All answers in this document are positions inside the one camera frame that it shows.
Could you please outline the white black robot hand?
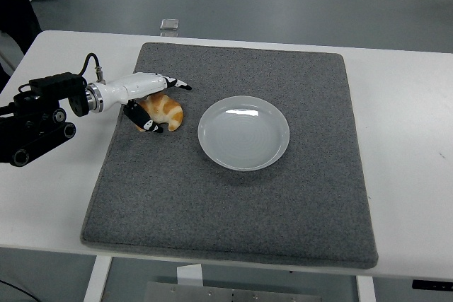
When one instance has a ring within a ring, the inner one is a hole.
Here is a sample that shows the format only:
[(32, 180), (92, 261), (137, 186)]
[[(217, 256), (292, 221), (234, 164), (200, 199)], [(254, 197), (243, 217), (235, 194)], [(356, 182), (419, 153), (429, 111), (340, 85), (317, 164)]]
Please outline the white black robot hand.
[(96, 87), (96, 90), (94, 87), (92, 88), (96, 98), (96, 109), (92, 109), (93, 112), (99, 113), (108, 110), (116, 103), (120, 103), (123, 105), (123, 113), (136, 126), (145, 131), (156, 133), (162, 133), (163, 128), (137, 103), (137, 99), (171, 87), (188, 91), (192, 89), (181, 80), (145, 72), (137, 72), (107, 84), (97, 83)]

